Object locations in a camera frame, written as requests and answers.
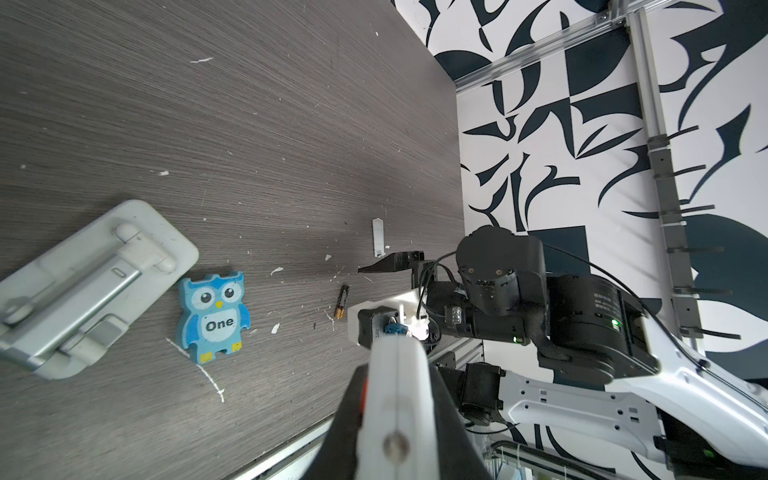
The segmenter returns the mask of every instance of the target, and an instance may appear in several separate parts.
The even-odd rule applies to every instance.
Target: black and white wall
[[[394,1],[456,79],[604,10],[598,0]],[[648,14],[667,133],[687,215],[707,355],[743,379],[768,377],[768,2],[669,2]],[[611,271],[671,322],[669,273],[646,155],[637,72],[623,29],[561,51],[457,98],[465,230],[534,234]],[[589,272],[547,252],[548,270]],[[533,346],[486,342],[486,358],[531,378]],[[520,425],[516,439],[630,478],[664,465],[591,437]]]
[[[454,80],[602,12],[608,4],[607,0],[391,2]]]
[[[742,379],[768,378],[768,2],[678,2],[648,16],[687,216],[707,356]]]

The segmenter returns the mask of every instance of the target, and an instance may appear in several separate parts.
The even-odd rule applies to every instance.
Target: wood grain surface
[[[75,377],[0,362],[4,479],[232,472],[366,360],[326,316],[339,282],[408,289],[356,273],[371,219],[389,251],[463,237],[454,86],[388,0],[6,0],[0,48],[0,276],[138,198],[197,245],[193,278],[245,272],[253,326],[206,366],[225,403],[165,341],[175,288]]]

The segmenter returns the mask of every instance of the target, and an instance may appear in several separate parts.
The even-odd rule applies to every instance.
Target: screw
[[[392,432],[384,438],[384,455],[395,465],[401,465],[410,451],[408,439],[400,432]]]

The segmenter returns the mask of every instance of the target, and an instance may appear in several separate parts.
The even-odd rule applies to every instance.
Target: black cable
[[[438,263],[437,266],[441,266],[443,270],[448,274],[449,280],[451,280],[451,283],[456,283],[456,277],[453,276],[453,272],[448,269],[445,265],[442,263]]]
[[[421,279],[421,285],[419,285],[419,288],[421,289],[421,291],[419,292],[419,305],[416,307],[416,319],[417,320],[421,319],[422,302],[424,301],[424,292],[426,291],[426,288],[425,288],[426,285],[424,285],[424,283],[426,282],[426,279],[428,279],[432,275],[432,272],[435,271],[435,265],[440,263],[440,260],[442,260],[444,258],[448,258],[448,257],[450,257],[451,255],[453,255],[455,253],[456,253],[456,250],[453,250],[451,253],[446,253],[442,257],[439,257],[437,260],[432,262],[432,265],[430,265],[429,268],[427,268],[426,275]]]
[[[467,428],[464,428],[464,430],[466,430],[469,433],[474,433],[475,435],[495,435],[497,433],[504,433],[507,430],[511,429],[512,427],[516,427],[518,425],[520,425],[520,424],[519,423],[508,423],[505,428],[503,428],[501,430],[497,430],[495,432],[475,432],[474,430],[470,430],[470,429],[467,429]]]
[[[427,305],[426,303],[424,304],[424,310],[426,310],[426,311],[427,311],[427,313],[428,313],[430,316],[436,316],[436,317],[438,317],[438,318],[442,318],[442,319],[444,319],[444,318],[445,318],[445,315],[443,315],[443,314],[441,314],[441,313],[437,313],[435,310],[432,310],[431,308],[429,308],[429,305]]]
[[[719,336],[724,339],[741,340],[741,335],[736,333],[713,332],[712,330],[700,329],[697,326],[682,326],[680,329],[691,330],[693,332],[703,333],[704,335]]]
[[[440,325],[435,320],[433,320],[431,317],[427,317],[427,318],[428,318],[429,322],[435,324],[435,330],[437,331],[437,335],[435,336],[434,340],[432,340],[432,341],[424,340],[422,343],[425,346],[435,346],[438,343],[440,343],[440,340],[442,339],[442,330],[440,329]]]
[[[652,311],[650,311],[650,308],[648,308],[648,305],[646,305],[646,304],[645,304],[645,302],[644,302],[644,301],[643,301],[643,300],[642,300],[642,299],[641,299],[641,298],[640,298],[640,297],[639,297],[639,296],[638,296],[638,295],[637,295],[635,292],[633,292],[633,291],[632,291],[632,289],[631,289],[630,287],[628,287],[628,286],[627,286],[627,285],[626,285],[624,282],[622,282],[621,280],[619,280],[618,278],[616,278],[616,276],[614,276],[614,275],[612,275],[611,273],[609,273],[609,272],[608,272],[606,269],[600,268],[599,266],[595,265],[595,264],[594,264],[594,263],[592,263],[591,261],[589,261],[589,260],[586,260],[586,259],[584,259],[584,258],[581,258],[581,257],[580,257],[580,256],[578,256],[578,255],[574,255],[573,253],[571,253],[571,252],[569,252],[569,251],[567,251],[567,250],[563,250],[563,249],[561,249],[561,248],[559,248],[559,247],[556,247],[556,246],[554,246],[554,245],[550,245],[549,243],[543,243],[543,242],[542,242],[542,244],[543,244],[545,247],[547,247],[547,248],[551,248],[552,250],[557,250],[558,252],[560,252],[560,253],[564,253],[565,255],[568,255],[569,257],[575,258],[576,260],[579,260],[580,262],[584,262],[584,263],[586,263],[587,265],[589,265],[589,266],[591,266],[591,267],[595,268],[596,270],[599,270],[600,272],[602,272],[602,273],[604,273],[604,274],[608,275],[608,277],[609,277],[609,278],[611,278],[611,279],[612,279],[614,282],[618,283],[618,284],[619,284],[619,285],[620,285],[620,286],[621,286],[623,289],[625,289],[625,290],[627,291],[627,293],[629,293],[629,294],[630,294],[630,295],[632,295],[632,296],[633,296],[635,299],[637,299],[637,301],[640,303],[640,305],[641,305],[643,308],[645,308],[645,310],[648,312],[648,314],[650,315],[650,317],[651,317],[652,319],[654,319],[654,321],[655,321],[655,322],[656,322],[656,324],[657,324],[657,325],[658,325],[658,326],[661,328],[661,330],[662,330],[664,333],[666,333],[666,334],[667,334],[667,337],[669,337],[669,339],[670,339],[670,341],[672,342],[672,344],[673,344],[673,345],[675,345],[675,346],[677,347],[677,351],[679,351],[680,353],[682,353],[682,354],[683,354],[683,356],[685,356],[685,358],[689,359],[689,360],[690,360],[690,361],[691,361],[691,362],[692,362],[692,363],[693,363],[693,364],[696,366],[696,371],[697,371],[697,372],[701,372],[701,371],[704,371],[704,372],[707,372],[707,373],[709,373],[709,374],[710,374],[710,375],[712,375],[712,376],[713,376],[715,379],[718,379],[718,380],[720,380],[722,383],[725,383],[725,384],[726,384],[726,385],[728,385],[730,388],[732,388],[732,389],[736,390],[738,393],[740,393],[740,394],[741,394],[741,395],[743,395],[744,397],[748,398],[748,399],[749,399],[749,400],[750,400],[752,403],[754,403],[755,405],[759,406],[759,407],[760,407],[760,408],[761,408],[763,411],[765,411],[765,412],[768,412],[768,407],[766,407],[766,406],[765,406],[765,405],[763,405],[762,403],[760,403],[760,402],[758,402],[757,400],[755,400],[754,398],[752,398],[752,396],[750,396],[749,394],[747,394],[747,393],[745,393],[745,392],[742,392],[742,390],[741,390],[740,388],[736,387],[734,384],[732,384],[731,382],[728,382],[728,381],[727,381],[727,380],[725,380],[724,378],[721,378],[721,377],[720,377],[719,375],[717,375],[715,372],[713,372],[712,370],[710,370],[709,368],[707,368],[707,367],[709,366],[709,362],[707,362],[706,360],[705,360],[705,361],[702,361],[702,362],[700,362],[700,361],[699,361],[699,359],[697,359],[696,357],[694,357],[694,356],[692,356],[691,354],[689,354],[687,350],[685,350],[684,348],[680,348],[680,344],[679,344],[680,340],[678,340],[678,339],[677,339],[677,337],[676,337],[675,335],[673,335],[673,334],[672,334],[672,332],[670,332],[670,331],[669,331],[669,329],[668,329],[668,328],[667,328],[667,327],[666,327],[666,326],[665,326],[665,325],[664,325],[664,324],[661,322],[661,320],[659,320],[659,317],[657,317],[655,313],[653,313]]]

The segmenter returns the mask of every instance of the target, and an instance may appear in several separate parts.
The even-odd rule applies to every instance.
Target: blue owl toy
[[[179,282],[179,304],[184,313],[176,326],[176,342],[189,349],[193,362],[210,362],[216,352],[229,355],[243,347],[240,331],[250,328],[244,293],[243,272]]]

